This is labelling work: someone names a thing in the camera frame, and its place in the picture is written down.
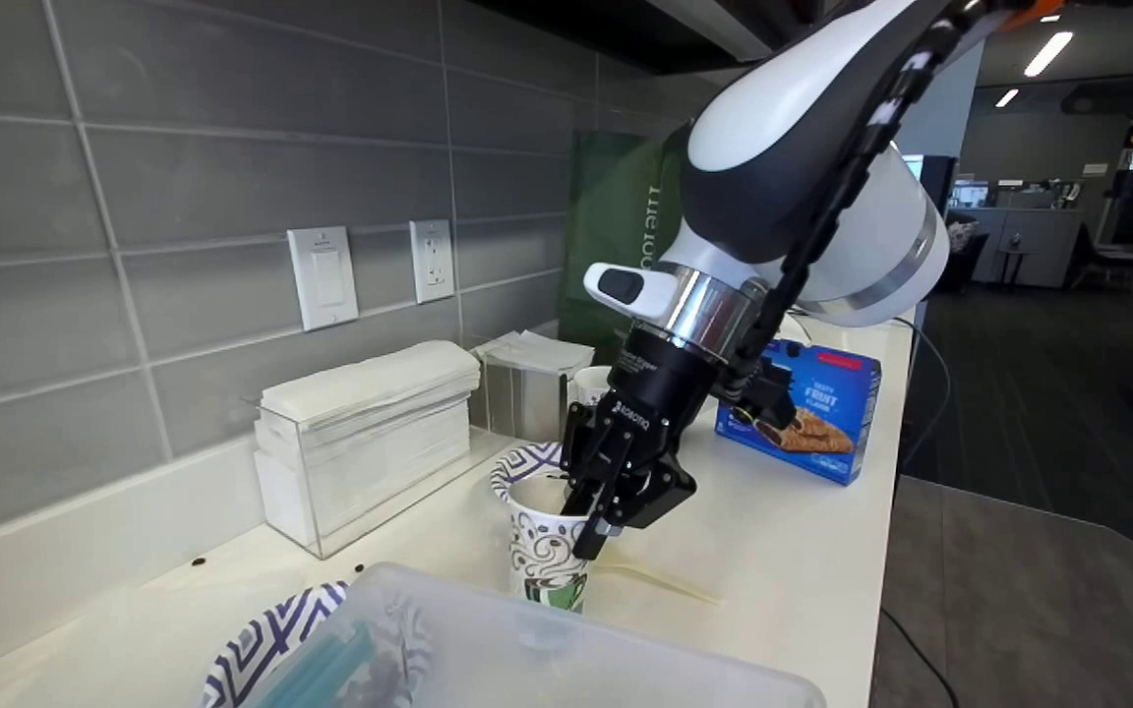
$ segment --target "counter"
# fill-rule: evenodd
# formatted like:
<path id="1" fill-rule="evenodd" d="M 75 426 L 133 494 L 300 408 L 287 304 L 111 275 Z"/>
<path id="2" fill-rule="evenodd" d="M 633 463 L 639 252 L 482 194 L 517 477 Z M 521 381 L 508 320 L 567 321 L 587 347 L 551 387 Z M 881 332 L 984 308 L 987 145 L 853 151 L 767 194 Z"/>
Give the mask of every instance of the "counter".
<path id="1" fill-rule="evenodd" d="M 913 336 L 811 328 L 822 347 L 881 359 L 881 397 L 862 477 L 832 489 L 714 439 L 713 405 L 680 460 L 700 492 L 616 548 L 646 570 L 684 577 L 684 596 L 629 573 L 593 573 L 587 619 L 812 682 L 831 708 L 868 703 L 877 611 L 907 389 Z M 313 561 L 256 528 L 148 581 L 89 602 L 62 629 L 0 658 L 0 703 L 197 703 L 216 650 L 263 607 L 353 566 L 399 561 L 508 594 L 508 514 L 489 477 L 511 439 L 477 431 L 468 471 L 419 507 Z"/>

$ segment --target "gray carpet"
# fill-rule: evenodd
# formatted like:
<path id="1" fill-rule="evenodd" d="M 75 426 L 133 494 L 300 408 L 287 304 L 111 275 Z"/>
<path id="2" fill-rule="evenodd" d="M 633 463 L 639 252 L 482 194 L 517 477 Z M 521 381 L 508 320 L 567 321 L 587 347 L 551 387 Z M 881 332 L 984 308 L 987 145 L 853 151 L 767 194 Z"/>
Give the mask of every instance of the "gray carpet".
<path id="1" fill-rule="evenodd" d="M 913 477 L 1048 507 L 1133 539 L 1133 295 L 936 295 L 927 339 L 954 371 L 954 405 Z M 907 426 L 927 426 L 938 374 L 917 363 Z"/>
<path id="2" fill-rule="evenodd" d="M 1133 539 L 1024 503 L 900 481 L 886 607 L 962 708 L 1133 708 Z M 881 620 L 871 708 L 949 703 Z"/>

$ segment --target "wire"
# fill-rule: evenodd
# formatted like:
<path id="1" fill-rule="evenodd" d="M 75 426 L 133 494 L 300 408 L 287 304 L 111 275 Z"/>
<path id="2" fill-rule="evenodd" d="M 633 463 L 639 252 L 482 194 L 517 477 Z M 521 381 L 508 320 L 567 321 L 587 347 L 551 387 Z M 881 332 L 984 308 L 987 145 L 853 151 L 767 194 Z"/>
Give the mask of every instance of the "wire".
<path id="1" fill-rule="evenodd" d="M 949 703 L 958 708 L 958 692 L 950 687 L 950 682 L 927 662 L 927 651 L 913 642 L 913 632 L 904 629 L 904 620 L 898 620 L 886 607 L 881 619 L 913 644 L 917 662 L 942 684 Z"/>
<path id="2" fill-rule="evenodd" d="M 933 363 L 938 367 L 942 374 L 942 397 L 936 402 L 927 426 L 919 429 L 919 436 L 907 443 L 907 452 L 900 456 L 900 467 L 913 467 L 917 452 L 933 439 L 933 431 L 942 426 L 949 408 L 950 408 L 950 397 L 954 397 L 954 374 L 942 359 L 942 349 L 913 321 L 913 320 L 898 320 L 904 328 L 913 328 L 917 336 L 917 347 L 927 347 Z"/>

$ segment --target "blue box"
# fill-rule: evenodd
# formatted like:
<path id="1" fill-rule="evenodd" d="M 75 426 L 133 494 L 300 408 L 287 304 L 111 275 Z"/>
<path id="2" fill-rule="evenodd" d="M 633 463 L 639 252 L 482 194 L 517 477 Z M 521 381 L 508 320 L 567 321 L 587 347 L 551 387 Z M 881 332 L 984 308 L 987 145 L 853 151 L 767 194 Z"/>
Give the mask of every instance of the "blue box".
<path id="1" fill-rule="evenodd" d="M 790 374 L 797 415 L 773 429 L 719 405 L 714 431 L 847 489 L 868 443 L 881 363 L 786 339 L 773 339 L 764 359 Z"/>

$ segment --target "outlet cover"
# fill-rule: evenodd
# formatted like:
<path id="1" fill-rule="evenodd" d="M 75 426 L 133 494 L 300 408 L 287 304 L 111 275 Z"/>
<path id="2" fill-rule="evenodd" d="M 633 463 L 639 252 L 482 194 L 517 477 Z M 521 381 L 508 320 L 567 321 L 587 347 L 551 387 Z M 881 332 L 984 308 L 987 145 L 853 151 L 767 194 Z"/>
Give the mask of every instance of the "outlet cover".
<path id="1" fill-rule="evenodd" d="M 356 282 L 346 227 L 291 227 L 287 244 L 304 332 L 356 320 Z"/>
<path id="2" fill-rule="evenodd" d="M 414 295 L 416 304 L 453 295 L 449 220 L 407 220 Z"/>

